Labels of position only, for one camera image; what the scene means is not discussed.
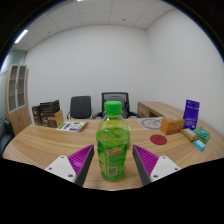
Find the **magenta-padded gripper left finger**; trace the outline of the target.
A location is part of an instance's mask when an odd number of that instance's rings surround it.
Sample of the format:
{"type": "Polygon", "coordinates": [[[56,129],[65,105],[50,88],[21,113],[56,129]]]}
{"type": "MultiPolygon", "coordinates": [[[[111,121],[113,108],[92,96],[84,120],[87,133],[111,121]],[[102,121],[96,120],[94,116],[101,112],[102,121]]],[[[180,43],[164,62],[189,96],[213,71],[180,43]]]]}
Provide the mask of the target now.
{"type": "Polygon", "coordinates": [[[93,155],[94,145],[89,145],[70,156],[60,155],[45,170],[82,186],[85,182],[93,155]]]}

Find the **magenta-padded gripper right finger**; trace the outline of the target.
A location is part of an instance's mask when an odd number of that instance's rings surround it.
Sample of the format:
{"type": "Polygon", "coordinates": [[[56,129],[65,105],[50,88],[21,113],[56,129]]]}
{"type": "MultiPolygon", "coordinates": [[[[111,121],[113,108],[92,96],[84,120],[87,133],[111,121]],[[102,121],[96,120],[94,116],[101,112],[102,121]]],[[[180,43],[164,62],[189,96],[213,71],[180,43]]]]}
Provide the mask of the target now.
{"type": "Polygon", "coordinates": [[[132,154],[143,186],[180,170],[169,157],[158,157],[140,146],[134,145],[132,154]]]}

